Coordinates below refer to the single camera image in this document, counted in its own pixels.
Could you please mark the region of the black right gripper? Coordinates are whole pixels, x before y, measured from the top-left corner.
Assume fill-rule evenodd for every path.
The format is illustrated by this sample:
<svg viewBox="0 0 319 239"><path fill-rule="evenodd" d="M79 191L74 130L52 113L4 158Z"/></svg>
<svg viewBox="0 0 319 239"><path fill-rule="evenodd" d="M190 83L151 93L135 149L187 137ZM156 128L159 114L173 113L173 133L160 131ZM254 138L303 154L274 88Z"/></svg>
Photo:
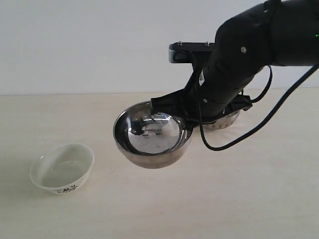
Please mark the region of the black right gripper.
<svg viewBox="0 0 319 239"><path fill-rule="evenodd" d="M182 118L187 129L214 123L257 74L250 51L214 49L207 61L195 61L183 91L151 98L151 113Z"/></svg>

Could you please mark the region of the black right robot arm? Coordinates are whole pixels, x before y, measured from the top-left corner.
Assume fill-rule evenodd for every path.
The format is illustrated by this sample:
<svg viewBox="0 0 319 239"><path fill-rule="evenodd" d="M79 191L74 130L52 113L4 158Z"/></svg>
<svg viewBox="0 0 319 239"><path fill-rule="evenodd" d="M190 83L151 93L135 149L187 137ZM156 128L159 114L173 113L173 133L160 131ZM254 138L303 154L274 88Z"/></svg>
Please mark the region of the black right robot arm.
<svg viewBox="0 0 319 239"><path fill-rule="evenodd" d="M175 42L172 64L191 64L186 86L152 98L152 113L191 124L212 124L252 106L243 89L266 66L314 66L319 62L319 3L268 0L226 20L213 42Z"/></svg>

